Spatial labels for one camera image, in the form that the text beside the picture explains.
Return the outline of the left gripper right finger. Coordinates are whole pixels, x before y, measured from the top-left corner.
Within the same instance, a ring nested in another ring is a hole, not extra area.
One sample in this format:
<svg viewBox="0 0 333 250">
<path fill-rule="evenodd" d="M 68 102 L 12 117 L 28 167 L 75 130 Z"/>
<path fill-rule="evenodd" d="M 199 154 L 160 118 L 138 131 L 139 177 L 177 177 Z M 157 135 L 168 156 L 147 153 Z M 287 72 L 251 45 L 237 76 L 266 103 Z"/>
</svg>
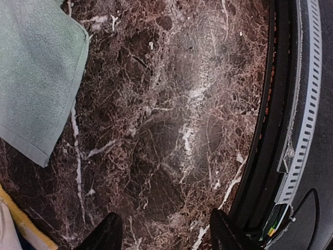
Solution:
<svg viewBox="0 0 333 250">
<path fill-rule="evenodd" d="M 213 250 L 262 249 L 246 236 L 223 210 L 212 209 L 209 226 Z"/>
</svg>

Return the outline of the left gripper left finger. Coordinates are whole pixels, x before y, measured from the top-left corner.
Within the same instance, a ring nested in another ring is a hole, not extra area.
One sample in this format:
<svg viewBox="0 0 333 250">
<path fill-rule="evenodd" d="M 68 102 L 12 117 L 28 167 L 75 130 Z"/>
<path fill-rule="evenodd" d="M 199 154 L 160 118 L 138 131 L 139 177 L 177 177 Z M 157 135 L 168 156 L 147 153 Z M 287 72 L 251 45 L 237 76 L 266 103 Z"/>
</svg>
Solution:
<svg viewBox="0 0 333 250">
<path fill-rule="evenodd" d="M 110 212 L 101 223 L 75 249 L 122 249 L 123 221 Z"/>
</svg>

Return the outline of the mint green panda towel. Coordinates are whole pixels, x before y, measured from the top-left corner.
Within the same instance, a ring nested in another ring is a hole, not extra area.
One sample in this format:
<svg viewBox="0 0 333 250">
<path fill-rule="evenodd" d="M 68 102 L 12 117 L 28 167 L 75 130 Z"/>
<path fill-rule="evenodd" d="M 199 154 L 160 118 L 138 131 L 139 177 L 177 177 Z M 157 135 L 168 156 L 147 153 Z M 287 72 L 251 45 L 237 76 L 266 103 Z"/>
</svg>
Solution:
<svg viewBox="0 0 333 250">
<path fill-rule="evenodd" d="M 1 138 L 48 165 L 88 56 L 86 30 L 61 1 L 1 1 Z"/>
</svg>

